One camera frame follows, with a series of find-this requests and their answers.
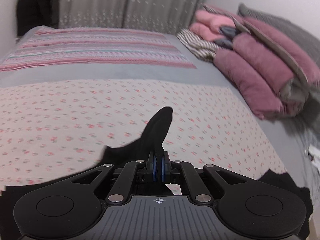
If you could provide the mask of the grey pillow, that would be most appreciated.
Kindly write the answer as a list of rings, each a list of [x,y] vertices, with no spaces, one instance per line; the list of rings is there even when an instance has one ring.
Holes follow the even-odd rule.
[[[319,39],[307,32],[306,30],[304,30],[303,28],[295,25],[287,19],[274,16],[262,11],[251,9],[247,7],[244,3],[240,3],[238,5],[237,15],[242,17],[251,17],[256,20],[260,20],[278,29],[286,36],[291,38],[291,40],[296,42],[296,44],[298,44],[300,48],[302,48],[319,67]]]

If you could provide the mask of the grey star curtain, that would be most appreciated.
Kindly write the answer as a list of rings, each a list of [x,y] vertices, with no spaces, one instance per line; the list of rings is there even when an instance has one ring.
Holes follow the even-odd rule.
[[[125,28],[177,34],[204,0],[60,0],[59,27]]]

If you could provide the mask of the black hanging coat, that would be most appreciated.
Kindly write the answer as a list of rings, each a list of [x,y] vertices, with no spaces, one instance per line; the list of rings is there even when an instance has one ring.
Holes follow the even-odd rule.
[[[59,0],[18,0],[17,37],[38,26],[59,27]]]

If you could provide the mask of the pink folded fleece blanket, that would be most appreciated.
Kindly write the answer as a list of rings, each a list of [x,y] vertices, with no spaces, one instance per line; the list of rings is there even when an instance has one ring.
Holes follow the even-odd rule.
[[[221,39],[232,40],[242,32],[231,17],[204,9],[195,12],[195,22],[189,26],[189,30],[209,42]]]

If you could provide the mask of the mauve folded quilt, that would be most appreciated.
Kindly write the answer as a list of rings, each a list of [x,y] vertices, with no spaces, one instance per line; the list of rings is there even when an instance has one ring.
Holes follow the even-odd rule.
[[[309,55],[276,28],[247,17],[222,25],[229,39],[213,63],[238,88],[260,119],[295,116],[311,91],[319,91],[319,68]]]

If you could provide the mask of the striped folded garment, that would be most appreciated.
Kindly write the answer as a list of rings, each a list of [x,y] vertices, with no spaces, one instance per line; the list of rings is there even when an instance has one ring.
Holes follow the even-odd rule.
[[[196,58],[202,61],[213,63],[216,52],[222,49],[221,46],[203,40],[188,29],[182,29],[176,34],[176,37]]]

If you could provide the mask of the cherry print white cloth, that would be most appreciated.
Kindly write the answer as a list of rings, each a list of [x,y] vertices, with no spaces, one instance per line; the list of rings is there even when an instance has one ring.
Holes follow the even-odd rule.
[[[171,160],[216,164],[254,179],[285,166],[229,88],[156,80],[72,80],[1,89],[1,188],[87,169],[105,146],[137,139],[162,107]]]

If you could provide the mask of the pink striped knitted blanket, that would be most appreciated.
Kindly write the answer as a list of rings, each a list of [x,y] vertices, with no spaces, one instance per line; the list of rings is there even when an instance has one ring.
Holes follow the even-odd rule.
[[[1,71],[57,64],[153,64],[194,69],[195,65],[161,33],[117,28],[28,31],[1,59]]]

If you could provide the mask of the grey bed sheet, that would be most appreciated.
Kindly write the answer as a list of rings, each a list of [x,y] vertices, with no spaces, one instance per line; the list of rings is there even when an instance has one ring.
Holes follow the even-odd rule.
[[[1,89],[34,83],[72,80],[156,80],[229,88],[251,112],[241,94],[216,67],[196,59],[176,37],[165,36],[195,65],[194,69],[153,64],[57,64],[1,71]],[[307,187],[313,199],[317,200],[319,198],[319,172],[308,159],[308,146],[316,144],[316,138],[308,132],[299,118],[268,121],[259,120],[252,112],[251,114],[280,157],[285,171],[289,172],[297,185]]]

